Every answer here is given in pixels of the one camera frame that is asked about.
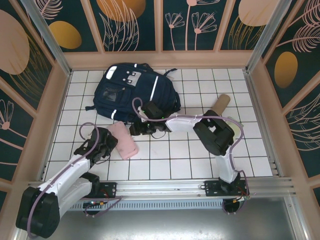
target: cable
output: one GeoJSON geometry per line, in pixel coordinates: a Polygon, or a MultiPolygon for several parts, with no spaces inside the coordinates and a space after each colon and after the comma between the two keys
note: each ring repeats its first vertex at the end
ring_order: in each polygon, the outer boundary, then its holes
{"type": "MultiPolygon", "coordinates": [[[[145,116],[142,116],[136,109],[135,107],[135,101],[136,100],[139,100],[140,102],[140,107],[143,106],[143,102],[142,102],[142,99],[140,97],[135,97],[133,100],[132,100],[132,108],[134,110],[134,112],[138,115],[139,118],[141,119],[144,119],[146,121],[150,121],[150,122],[163,122],[163,121],[167,121],[167,120],[171,120],[171,119],[176,119],[176,118],[179,118],[179,115],[175,115],[175,116],[170,116],[170,117],[167,117],[167,118],[161,118],[161,119],[150,119],[150,118],[147,118],[145,116]]],[[[243,139],[245,133],[244,133],[244,129],[243,127],[240,125],[240,123],[238,123],[237,121],[233,120],[233,119],[230,119],[230,118],[227,118],[227,117],[224,117],[224,116],[203,116],[203,115],[183,115],[183,118],[190,118],[190,119],[221,119],[221,120],[225,120],[225,121],[229,121],[229,122],[232,122],[234,123],[235,125],[237,125],[239,128],[240,128],[240,131],[241,131],[241,134],[240,134],[240,137],[235,141],[235,143],[230,147],[229,149],[229,160],[230,160],[230,164],[231,164],[231,167],[232,169],[236,172],[236,173],[242,173],[243,176],[244,176],[244,181],[245,181],[245,185],[246,185],[246,195],[248,196],[249,195],[249,186],[248,186],[248,179],[247,179],[247,176],[246,176],[246,173],[244,170],[237,170],[235,168],[235,165],[234,165],[234,162],[233,162],[233,156],[232,156],[232,151],[233,149],[235,148],[235,146],[243,139]]],[[[224,209],[224,203],[222,203],[222,209],[226,212],[226,210],[224,209]]]]}
{"type": "Polygon", "coordinates": [[[78,157],[76,160],[74,160],[73,162],[71,162],[70,164],[67,165],[66,168],[64,168],[61,172],[59,172],[59,174],[51,181],[50,184],[48,184],[45,189],[39,194],[39,196],[35,199],[32,207],[31,207],[31,210],[30,210],[30,213],[29,213],[29,217],[28,217],[28,221],[27,221],[27,224],[26,224],[26,231],[27,231],[27,235],[30,239],[35,239],[37,236],[34,236],[31,234],[31,220],[32,220],[32,216],[35,212],[35,209],[36,209],[36,206],[38,204],[38,202],[40,201],[40,199],[42,198],[42,196],[46,193],[47,190],[49,190],[49,188],[51,188],[53,186],[53,184],[61,177],[62,174],[64,174],[69,168],[72,168],[74,166],[74,164],[76,164],[77,162],[79,162],[80,160],[84,159],[86,156],[88,156],[94,149],[95,147],[97,146],[98,142],[99,142],[99,139],[100,139],[100,134],[99,134],[99,129],[98,127],[92,123],[92,122],[85,122],[84,124],[82,124],[79,128],[79,134],[80,134],[80,137],[85,140],[85,138],[82,136],[81,134],[81,129],[84,127],[84,126],[87,126],[87,125],[91,125],[91,126],[94,126],[95,130],[96,130],[96,140],[95,140],[95,143],[93,144],[92,148],[86,152],[84,155],[78,157]]]}

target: white tile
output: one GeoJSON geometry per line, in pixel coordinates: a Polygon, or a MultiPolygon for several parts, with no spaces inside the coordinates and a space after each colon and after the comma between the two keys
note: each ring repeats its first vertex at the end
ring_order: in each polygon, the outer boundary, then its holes
{"type": "Polygon", "coordinates": [[[138,136],[131,136],[132,139],[136,142],[136,141],[150,141],[150,135],[146,134],[146,135],[138,135],[138,136]]]}
{"type": "Polygon", "coordinates": [[[212,169],[213,177],[218,178],[219,168],[218,168],[217,160],[214,157],[213,158],[211,157],[210,161],[211,161],[211,169],[212,169]]]}
{"type": "Polygon", "coordinates": [[[228,104],[228,107],[236,107],[236,100],[235,100],[235,96],[233,95],[233,93],[218,93],[218,97],[220,97],[221,94],[226,94],[230,97],[230,102],[228,104]]]}
{"type": "Polygon", "coordinates": [[[110,161],[108,180],[128,180],[129,161],[110,161]]]}
{"type": "Polygon", "coordinates": [[[178,93],[178,94],[183,94],[184,93],[184,88],[182,85],[182,81],[173,81],[172,82],[174,90],[178,93]]]}
{"type": "Polygon", "coordinates": [[[52,178],[54,175],[56,175],[65,165],[68,164],[67,161],[50,161],[48,162],[47,172],[45,176],[45,181],[52,178]]]}
{"type": "Polygon", "coordinates": [[[154,69],[154,71],[162,75],[166,73],[165,69],[154,69]]]}
{"type": "Polygon", "coordinates": [[[235,157],[233,159],[237,170],[243,170],[246,177],[254,176],[249,157],[235,157]]]}
{"type": "Polygon", "coordinates": [[[74,71],[72,73],[71,83],[85,83],[87,76],[88,71],[74,71]]]}
{"type": "Polygon", "coordinates": [[[169,139],[171,140],[188,140],[188,134],[185,131],[169,132],[169,139]]]}
{"type": "Polygon", "coordinates": [[[256,114],[253,107],[238,107],[241,122],[256,122],[256,114]]]}
{"type": "Polygon", "coordinates": [[[79,110],[81,108],[82,96],[67,96],[63,110],[79,110]]]}
{"type": "Polygon", "coordinates": [[[241,68],[228,69],[231,80],[242,80],[245,79],[244,73],[241,68]]]}
{"type": "Polygon", "coordinates": [[[151,141],[150,159],[168,159],[169,141],[151,141]]]}
{"type": "Polygon", "coordinates": [[[117,148],[114,148],[111,152],[111,155],[110,155],[110,160],[123,160],[122,157],[120,156],[117,148]]]}
{"type": "Polygon", "coordinates": [[[199,137],[195,131],[191,131],[191,132],[188,132],[188,139],[189,140],[199,140],[199,137]]]}
{"type": "Polygon", "coordinates": [[[83,96],[81,110],[85,110],[86,107],[91,107],[94,105],[94,97],[95,96],[83,96]]]}
{"type": "Polygon", "coordinates": [[[200,92],[202,94],[213,94],[216,93],[215,81],[200,81],[200,92]]]}
{"type": "Polygon", "coordinates": [[[95,124],[96,125],[112,125],[114,124],[114,120],[97,114],[95,124]]]}
{"type": "Polygon", "coordinates": [[[181,107],[180,111],[177,111],[178,114],[186,114],[186,109],[181,107]]]}
{"type": "Polygon", "coordinates": [[[227,69],[212,69],[214,80],[229,80],[227,69]]]}
{"type": "Polygon", "coordinates": [[[151,160],[150,179],[170,179],[170,160],[151,160]]]}
{"type": "Polygon", "coordinates": [[[246,139],[260,139],[261,133],[257,122],[244,122],[243,131],[246,139]]]}
{"type": "Polygon", "coordinates": [[[199,82],[198,81],[184,81],[183,92],[185,94],[199,94],[199,82]]]}
{"type": "Polygon", "coordinates": [[[76,126],[59,126],[55,141],[58,143],[72,143],[74,141],[76,126]]]}
{"type": "Polygon", "coordinates": [[[172,179],[190,179],[191,169],[189,159],[171,160],[171,178],[172,179]]]}
{"type": "Polygon", "coordinates": [[[149,160],[130,160],[129,180],[148,180],[149,160]]]}
{"type": "Polygon", "coordinates": [[[261,138],[246,139],[246,145],[248,146],[250,157],[264,157],[267,156],[264,142],[261,138]]]}
{"type": "Polygon", "coordinates": [[[185,94],[184,101],[186,108],[202,108],[200,94],[185,94]]]}
{"type": "Polygon", "coordinates": [[[92,174],[99,176],[100,181],[107,181],[108,180],[108,169],[109,169],[109,161],[105,161],[100,164],[95,164],[89,170],[89,173],[92,173],[92,174]]]}
{"type": "Polygon", "coordinates": [[[193,179],[210,179],[213,177],[209,158],[191,159],[191,171],[193,179]]]}
{"type": "Polygon", "coordinates": [[[248,157],[248,150],[246,146],[246,142],[242,139],[232,150],[232,155],[234,157],[248,157]]]}
{"type": "Polygon", "coordinates": [[[231,117],[236,121],[240,121],[238,110],[236,107],[226,107],[222,113],[222,117],[228,118],[231,117]]]}
{"type": "Polygon", "coordinates": [[[230,81],[215,81],[215,87],[217,93],[232,93],[232,87],[230,81]]]}
{"type": "Polygon", "coordinates": [[[198,80],[197,69],[182,69],[182,80],[197,81],[198,80]]]}
{"type": "Polygon", "coordinates": [[[181,108],[185,108],[185,97],[183,94],[179,94],[181,108]]]}
{"type": "Polygon", "coordinates": [[[189,157],[188,141],[170,141],[171,159],[188,159],[189,157]]]}
{"type": "Polygon", "coordinates": [[[203,93],[201,99],[204,108],[211,108],[218,100],[218,96],[216,93],[203,93]]]}
{"type": "Polygon", "coordinates": [[[169,133],[166,131],[159,131],[157,130],[150,136],[151,141],[167,141],[169,140],[169,133]]]}
{"type": "Polygon", "coordinates": [[[251,157],[255,177],[271,177],[272,171],[267,157],[251,157]]]}
{"type": "Polygon", "coordinates": [[[82,96],[85,91],[85,83],[70,83],[68,96],[82,96]]]}
{"type": "Polygon", "coordinates": [[[189,141],[189,148],[192,159],[209,158],[209,152],[200,140],[189,141]]]}
{"type": "Polygon", "coordinates": [[[235,93],[235,102],[237,107],[251,107],[252,102],[249,93],[235,93]]]}
{"type": "Polygon", "coordinates": [[[204,111],[201,107],[189,107],[185,109],[185,114],[187,115],[201,115],[203,114],[204,111]]]}
{"type": "Polygon", "coordinates": [[[62,111],[60,125],[77,125],[80,110],[62,111]]]}
{"type": "Polygon", "coordinates": [[[95,123],[97,117],[97,111],[96,110],[81,110],[78,120],[78,125],[84,124],[84,123],[95,123]]]}
{"type": "Polygon", "coordinates": [[[85,85],[84,95],[95,95],[96,88],[98,86],[98,82],[89,82],[85,85]]]}
{"type": "Polygon", "coordinates": [[[69,161],[72,149],[72,142],[55,143],[53,146],[50,161],[69,161]]]}
{"type": "MultiPolygon", "coordinates": [[[[82,136],[83,136],[85,139],[87,139],[87,138],[89,137],[89,135],[92,133],[92,131],[94,130],[94,128],[95,128],[94,126],[90,126],[90,125],[88,125],[88,126],[83,126],[83,127],[81,128],[81,134],[82,134],[82,136]]],[[[76,143],[79,143],[79,142],[83,143],[85,140],[83,140],[83,139],[81,138],[80,133],[79,133],[79,129],[80,129],[80,126],[78,125],[78,126],[76,127],[76,132],[75,132],[74,141],[75,141],[76,143]]]]}
{"type": "Polygon", "coordinates": [[[178,69],[176,71],[171,71],[168,73],[167,75],[168,77],[170,77],[170,79],[172,81],[182,81],[182,72],[181,69],[178,69]]]}
{"type": "Polygon", "coordinates": [[[150,143],[148,141],[136,141],[138,153],[131,157],[131,159],[149,159],[150,143]]]}
{"type": "Polygon", "coordinates": [[[104,75],[104,71],[89,71],[87,83],[99,83],[104,75]]]}
{"type": "Polygon", "coordinates": [[[198,78],[199,80],[213,80],[214,75],[212,69],[198,69],[198,78]]]}
{"type": "Polygon", "coordinates": [[[243,81],[242,80],[241,81],[232,80],[231,84],[232,84],[232,89],[233,89],[234,93],[248,93],[249,92],[245,80],[243,80],[243,81]]]}

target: black mounting bracket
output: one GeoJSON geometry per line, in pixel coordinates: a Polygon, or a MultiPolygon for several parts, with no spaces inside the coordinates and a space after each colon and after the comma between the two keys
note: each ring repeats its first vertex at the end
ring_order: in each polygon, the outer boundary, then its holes
{"type": "Polygon", "coordinates": [[[227,183],[220,178],[218,180],[205,181],[201,189],[205,190],[207,197],[227,197],[227,196],[241,196],[242,191],[247,191],[246,181],[240,179],[240,174],[235,180],[227,183]]]}

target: enclosure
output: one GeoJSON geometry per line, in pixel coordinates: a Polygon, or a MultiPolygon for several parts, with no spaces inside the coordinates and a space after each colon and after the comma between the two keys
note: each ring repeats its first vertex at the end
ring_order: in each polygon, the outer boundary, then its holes
{"type": "Polygon", "coordinates": [[[251,200],[223,215],[224,198],[206,196],[219,170],[195,133],[134,136],[137,155],[114,150],[89,171],[122,201],[101,220],[75,202],[49,239],[319,239],[319,16],[319,0],[1,1],[0,238],[27,239],[22,194],[68,163],[83,123],[117,122],[85,107],[108,67],[130,62],[177,69],[180,114],[231,98],[222,116],[243,125],[233,157],[251,200]]]}

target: reflective stripe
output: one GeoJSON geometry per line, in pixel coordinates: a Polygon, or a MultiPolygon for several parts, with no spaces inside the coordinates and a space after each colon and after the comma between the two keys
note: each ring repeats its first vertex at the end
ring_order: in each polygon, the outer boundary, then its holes
{"type": "Polygon", "coordinates": [[[111,119],[114,119],[114,116],[115,116],[116,112],[117,112],[117,109],[115,109],[115,110],[113,111],[113,113],[111,114],[111,119]]]}
{"type": "Polygon", "coordinates": [[[154,97],[154,93],[155,93],[155,90],[156,90],[157,82],[158,82],[158,76],[156,76],[154,84],[153,84],[153,89],[152,89],[152,92],[151,92],[150,101],[154,97]]]}

